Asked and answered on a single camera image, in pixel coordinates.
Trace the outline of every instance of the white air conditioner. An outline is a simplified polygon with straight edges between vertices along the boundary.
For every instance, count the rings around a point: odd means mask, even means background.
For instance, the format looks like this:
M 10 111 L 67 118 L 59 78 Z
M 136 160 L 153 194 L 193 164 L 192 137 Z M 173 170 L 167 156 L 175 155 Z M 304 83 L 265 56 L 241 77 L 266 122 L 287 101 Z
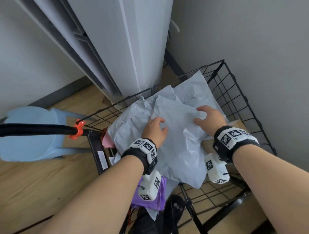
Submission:
M 160 82 L 173 0 L 16 0 L 112 101 Z

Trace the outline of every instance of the white plastic device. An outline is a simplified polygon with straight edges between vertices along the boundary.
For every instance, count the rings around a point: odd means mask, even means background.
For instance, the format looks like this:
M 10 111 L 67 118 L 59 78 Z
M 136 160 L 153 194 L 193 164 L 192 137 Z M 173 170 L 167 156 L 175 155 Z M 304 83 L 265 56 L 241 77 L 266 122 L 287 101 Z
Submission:
M 160 183 L 161 175 L 157 170 L 153 170 L 150 175 L 143 175 L 143 180 L 138 187 L 138 195 L 144 201 L 153 201 L 156 199 Z
M 230 175 L 225 167 L 226 162 L 221 161 L 215 153 L 209 153 L 205 157 L 205 164 L 209 180 L 213 183 L 224 184 L 230 180 Z

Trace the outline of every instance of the purple plastic bag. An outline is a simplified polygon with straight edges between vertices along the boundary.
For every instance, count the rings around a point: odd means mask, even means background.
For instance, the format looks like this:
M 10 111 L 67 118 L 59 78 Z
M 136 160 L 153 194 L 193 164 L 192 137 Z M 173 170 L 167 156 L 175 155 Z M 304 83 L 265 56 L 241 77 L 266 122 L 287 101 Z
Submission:
M 162 211 L 164 210 L 165 206 L 165 186 L 166 186 L 166 178 L 162 177 L 159 191 L 157 194 L 157 197 L 154 201 L 144 201 L 141 199 L 141 197 L 138 195 L 138 188 L 136 188 L 133 199 L 132 199 L 132 207 L 133 208 L 139 208 L 139 207 L 146 207 L 146 208 L 151 208 L 154 210 Z

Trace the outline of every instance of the hand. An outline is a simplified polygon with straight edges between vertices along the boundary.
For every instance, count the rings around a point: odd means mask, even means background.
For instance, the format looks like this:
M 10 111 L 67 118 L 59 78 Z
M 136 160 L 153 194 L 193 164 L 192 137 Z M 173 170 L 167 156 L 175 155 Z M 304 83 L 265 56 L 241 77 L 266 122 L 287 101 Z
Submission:
M 196 108 L 196 110 L 205 111 L 207 113 L 206 119 L 196 118 L 193 122 L 200 126 L 208 135 L 214 137 L 216 131 L 226 125 L 223 115 L 218 110 L 210 106 L 200 106 Z
M 142 133 L 142 138 L 149 138 L 152 140 L 155 143 L 157 149 L 162 146 L 168 133 L 167 127 L 164 127 L 162 130 L 160 129 L 160 123 L 164 122 L 165 119 L 160 117 L 150 119 Z

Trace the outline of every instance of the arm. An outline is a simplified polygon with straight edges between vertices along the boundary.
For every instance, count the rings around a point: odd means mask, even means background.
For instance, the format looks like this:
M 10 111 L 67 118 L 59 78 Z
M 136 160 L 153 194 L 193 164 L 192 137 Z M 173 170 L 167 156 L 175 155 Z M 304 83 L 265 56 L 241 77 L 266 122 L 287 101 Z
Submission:
M 157 148 L 167 135 L 160 122 L 164 119 L 150 119 L 142 134 Z M 119 233 L 143 171 L 137 157 L 125 156 L 57 213 L 41 233 Z
M 226 125 L 209 106 L 197 108 L 206 119 L 194 119 L 210 136 Z M 278 233 L 308 233 L 309 173 L 255 145 L 244 145 L 233 162 Z

